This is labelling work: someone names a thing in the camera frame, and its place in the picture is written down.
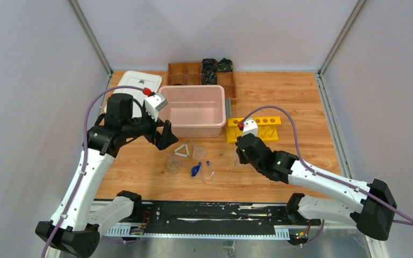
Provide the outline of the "small glass beaker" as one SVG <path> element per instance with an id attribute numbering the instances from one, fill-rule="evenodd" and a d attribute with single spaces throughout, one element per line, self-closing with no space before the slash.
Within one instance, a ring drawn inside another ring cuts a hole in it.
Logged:
<path id="1" fill-rule="evenodd" d="M 172 175 L 176 175 L 180 172 L 180 164 L 177 163 L 175 160 L 173 159 L 168 159 L 167 160 L 167 169 L 168 172 Z"/>

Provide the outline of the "clear plastic funnel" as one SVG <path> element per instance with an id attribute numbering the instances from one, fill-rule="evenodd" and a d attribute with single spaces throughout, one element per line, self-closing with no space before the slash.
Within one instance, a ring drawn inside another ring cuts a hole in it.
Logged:
<path id="1" fill-rule="evenodd" d="M 192 140 L 190 140 L 190 143 L 193 147 L 192 155 L 191 157 L 195 160 L 201 160 L 203 159 L 206 154 L 207 150 L 203 147 L 199 147 L 197 144 L 195 144 Z"/>

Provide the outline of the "blue test tube clamp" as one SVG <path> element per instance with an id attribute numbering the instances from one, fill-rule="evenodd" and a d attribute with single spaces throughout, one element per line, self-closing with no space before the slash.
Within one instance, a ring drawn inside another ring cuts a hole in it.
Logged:
<path id="1" fill-rule="evenodd" d="M 190 172 L 191 177 L 196 177 L 197 175 L 202 174 L 202 162 L 199 162 L 197 165 L 193 166 Z"/>

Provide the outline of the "blue capped tube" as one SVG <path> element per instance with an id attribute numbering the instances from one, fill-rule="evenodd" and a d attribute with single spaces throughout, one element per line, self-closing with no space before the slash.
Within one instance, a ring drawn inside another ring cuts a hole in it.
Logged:
<path id="1" fill-rule="evenodd" d="M 215 171 L 214 171 L 210 161 L 206 161 L 206 167 L 207 167 L 207 171 L 208 171 L 208 173 L 207 173 L 208 179 L 211 180 L 213 178 L 214 174 L 215 174 Z"/>

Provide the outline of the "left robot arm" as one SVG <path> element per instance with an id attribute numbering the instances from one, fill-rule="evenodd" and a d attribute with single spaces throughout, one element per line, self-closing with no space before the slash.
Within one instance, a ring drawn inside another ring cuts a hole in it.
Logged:
<path id="1" fill-rule="evenodd" d="M 40 221 L 35 229 L 45 242 L 42 257 L 49 248 L 90 257 L 100 238 L 121 220 L 149 223 L 141 195 L 126 190 L 97 212 L 90 213 L 99 185 L 123 146 L 140 137 L 159 150 L 178 142 L 171 122 L 159 118 L 159 112 L 168 104 L 166 98 L 147 88 L 144 96 L 143 103 L 139 103 L 130 94 L 112 94 L 106 111 L 92 127 L 85 127 L 83 150 L 73 180 L 51 218 Z"/>

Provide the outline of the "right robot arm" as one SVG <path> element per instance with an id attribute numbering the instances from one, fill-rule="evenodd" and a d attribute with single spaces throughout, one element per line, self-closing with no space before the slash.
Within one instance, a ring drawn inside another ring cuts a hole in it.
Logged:
<path id="1" fill-rule="evenodd" d="M 285 210 L 290 223 L 331 220 L 355 226 L 370 238 L 388 240 L 397 204 L 384 181 L 374 179 L 367 183 L 336 175 L 294 154 L 271 150 L 252 134 L 238 137 L 236 146 L 239 162 L 250 164 L 269 180 L 309 188 L 328 197 L 293 194 Z"/>

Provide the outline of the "clear plastic bag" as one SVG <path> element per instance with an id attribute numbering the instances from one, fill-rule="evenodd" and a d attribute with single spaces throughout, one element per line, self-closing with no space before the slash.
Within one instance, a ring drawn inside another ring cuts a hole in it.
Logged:
<path id="1" fill-rule="evenodd" d="M 241 151 L 236 152 L 235 156 L 234 156 L 234 161 L 232 163 L 232 166 L 234 168 L 238 168 L 238 167 L 242 167 L 242 166 L 247 165 L 247 164 L 249 164 L 249 160 L 245 156 L 245 154 L 242 153 Z"/>

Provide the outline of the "yellow test tube rack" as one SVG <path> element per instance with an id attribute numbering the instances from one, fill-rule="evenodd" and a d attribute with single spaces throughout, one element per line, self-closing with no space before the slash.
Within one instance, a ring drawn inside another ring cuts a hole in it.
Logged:
<path id="1" fill-rule="evenodd" d="M 229 118 L 227 121 L 226 128 L 226 143 L 233 144 L 237 141 L 237 138 L 242 136 L 243 131 L 238 127 L 238 123 L 243 120 L 243 118 Z M 279 135 L 277 132 L 277 127 L 282 125 L 280 117 L 250 117 L 248 120 L 253 120 L 257 125 L 258 137 L 260 137 L 264 142 L 278 142 Z"/>

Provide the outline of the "white clay triangle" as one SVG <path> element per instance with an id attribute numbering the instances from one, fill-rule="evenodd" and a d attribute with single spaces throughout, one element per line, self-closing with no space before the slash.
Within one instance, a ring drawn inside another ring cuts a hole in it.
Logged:
<path id="1" fill-rule="evenodd" d="M 189 157 L 190 151 L 189 151 L 188 144 L 180 145 L 178 148 L 174 150 L 174 154 L 180 157 Z"/>

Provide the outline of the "pink plastic storage bin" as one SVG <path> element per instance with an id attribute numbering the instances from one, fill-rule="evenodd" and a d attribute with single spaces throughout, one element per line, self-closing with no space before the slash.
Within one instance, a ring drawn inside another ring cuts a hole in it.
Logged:
<path id="1" fill-rule="evenodd" d="M 168 105 L 159 117 L 178 138 L 216 138 L 226 123 L 225 91 L 220 85 L 168 85 L 159 89 Z"/>

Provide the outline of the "white plastic bin lid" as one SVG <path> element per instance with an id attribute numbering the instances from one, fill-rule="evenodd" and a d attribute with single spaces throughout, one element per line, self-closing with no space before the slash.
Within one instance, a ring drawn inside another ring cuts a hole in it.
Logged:
<path id="1" fill-rule="evenodd" d="M 153 75 L 138 71 L 126 71 L 123 77 L 120 79 L 118 86 L 134 86 L 137 88 L 149 88 L 152 92 L 158 92 L 162 84 L 162 77 L 160 75 Z M 134 89 L 115 89 L 111 94 L 123 93 L 133 96 L 141 106 L 145 103 L 147 98 L 140 90 Z"/>

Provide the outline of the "wooden compartment tray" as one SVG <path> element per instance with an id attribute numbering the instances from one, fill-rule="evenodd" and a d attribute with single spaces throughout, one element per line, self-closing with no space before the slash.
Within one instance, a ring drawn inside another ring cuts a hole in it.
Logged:
<path id="1" fill-rule="evenodd" d="M 173 62 L 168 64 L 167 85 L 202 84 L 201 62 Z M 217 73 L 217 83 L 225 90 L 225 98 L 232 105 L 238 103 L 238 91 L 234 70 Z"/>

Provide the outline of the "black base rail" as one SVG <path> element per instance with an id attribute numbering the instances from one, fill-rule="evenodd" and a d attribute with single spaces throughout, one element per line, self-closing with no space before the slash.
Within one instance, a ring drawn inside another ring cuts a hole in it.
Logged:
<path id="1" fill-rule="evenodd" d="M 295 193 L 285 205 L 254 205 L 201 202 L 153 202 L 144 204 L 139 195 L 124 192 L 100 210 L 86 216 L 86 226 L 55 228 L 53 221 L 41 221 L 35 230 L 52 245 L 92 245 L 103 236 L 123 238 L 196 237 L 286 239 L 295 244 L 305 242 L 307 235 L 290 236 L 284 226 L 317 226 L 322 220 L 333 220 L 355 226 L 364 235 L 387 240 L 384 221 L 378 218 L 375 203 L 369 202 L 361 213 L 333 199 L 313 198 Z"/>

